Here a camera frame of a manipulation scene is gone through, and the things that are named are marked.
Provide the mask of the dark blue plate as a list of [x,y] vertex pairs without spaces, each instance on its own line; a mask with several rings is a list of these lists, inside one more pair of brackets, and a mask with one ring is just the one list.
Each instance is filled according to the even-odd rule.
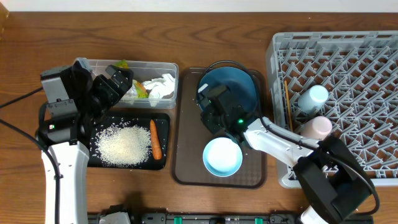
[[216,68],[200,80],[199,87],[204,84],[210,88],[226,85],[246,112],[253,112],[257,108],[256,87],[250,75],[243,70],[234,67]]

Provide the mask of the yellow green snack wrapper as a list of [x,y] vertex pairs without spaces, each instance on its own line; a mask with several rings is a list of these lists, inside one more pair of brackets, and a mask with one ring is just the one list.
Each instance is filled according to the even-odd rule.
[[[119,68],[129,69],[129,66],[125,60],[120,60],[114,64],[114,66]],[[123,101],[132,101],[136,98],[148,98],[149,94],[145,89],[144,85],[136,80],[132,80],[133,86],[127,91],[127,93],[122,97]]]

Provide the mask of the light blue rice bowl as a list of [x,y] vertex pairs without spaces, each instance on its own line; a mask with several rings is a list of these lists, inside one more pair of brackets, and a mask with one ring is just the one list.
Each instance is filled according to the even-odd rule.
[[229,177],[240,169],[243,153],[230,138],[215,138],[203,150],[203,163],[212,175]]

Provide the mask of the white napkin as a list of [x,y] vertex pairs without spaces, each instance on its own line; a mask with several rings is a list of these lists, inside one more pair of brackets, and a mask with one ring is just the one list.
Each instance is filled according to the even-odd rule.
[[155,107],[160,99],[174,92],[175,78],[171,74],[165,73],[161,78],[144,81],[142,84],[146,90],[149,90],[148,99],[150,99],[151,107]]

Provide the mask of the orange carrot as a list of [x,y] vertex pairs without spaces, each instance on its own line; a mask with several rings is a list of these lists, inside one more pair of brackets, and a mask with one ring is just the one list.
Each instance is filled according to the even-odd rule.
[[152,155],[155,160],[161,160],[163,153],[160,146],[159,137],[157,134],[157,128],[154,120],[150,121],[150,137],[152,145]]

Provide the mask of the wooden chopstick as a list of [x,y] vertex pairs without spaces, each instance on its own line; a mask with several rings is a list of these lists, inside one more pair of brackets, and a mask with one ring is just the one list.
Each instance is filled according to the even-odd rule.
[[293,122],[292,122],[292,114],[291,114],[291,107],[290,107],[290,98],[289,98],[289,90],[287,80],[284,80],[284,89],[285,89],[285,99],[287,103],[287,112],[288,112],[288,119],[289,119],[289,129],[290,131],[294,131],[293,129]]

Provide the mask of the light blue cup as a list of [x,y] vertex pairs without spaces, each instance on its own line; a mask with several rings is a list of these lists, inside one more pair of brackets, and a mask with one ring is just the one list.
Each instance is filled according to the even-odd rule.
[[328,96],[328,90],[324,86],[315,85],[299,96],[298,107],[302,112],[309,114],[324,105]]

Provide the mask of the pink cup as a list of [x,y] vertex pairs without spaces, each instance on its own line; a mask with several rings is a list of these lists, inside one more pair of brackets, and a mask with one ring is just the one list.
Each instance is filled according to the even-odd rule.
[[324,140],[331,133],[331,130],[331,121],[324,116],[317,116],[302,126],[300,135],[306,138]]

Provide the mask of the grey dishwasher rack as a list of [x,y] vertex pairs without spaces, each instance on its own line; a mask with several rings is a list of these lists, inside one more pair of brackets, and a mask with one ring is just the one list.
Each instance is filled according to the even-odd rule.
[[[377,187],[397,185],[397,32],[282,32],[266,51],[277,125],[289,129],[287,80],[294,132],[317,116],[332,123]],[[329,93],[306,114],[298,98],[315,85]]]

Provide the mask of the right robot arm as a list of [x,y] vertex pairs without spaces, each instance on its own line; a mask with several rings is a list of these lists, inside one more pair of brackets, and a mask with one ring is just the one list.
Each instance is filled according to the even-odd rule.
[[201,120],[212,133],[223,130],[232,141],[265,152],[293,168],[310,206],[302,223],[343,223],[370,196],[375,187],[344,142],[334,136],[309,139],[281,128],[240,96],[258,104],[256,87],[248,84],[201,83],[196,102]]

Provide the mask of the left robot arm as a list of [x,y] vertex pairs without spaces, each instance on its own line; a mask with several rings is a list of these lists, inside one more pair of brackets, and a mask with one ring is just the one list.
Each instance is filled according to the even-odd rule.
[[93,128],[132,87],[129,68],[109,65],[96,75],[86,58],[44,71],[47,102],[36,140],[43,147],[46,223],[88,223],[86,171]]

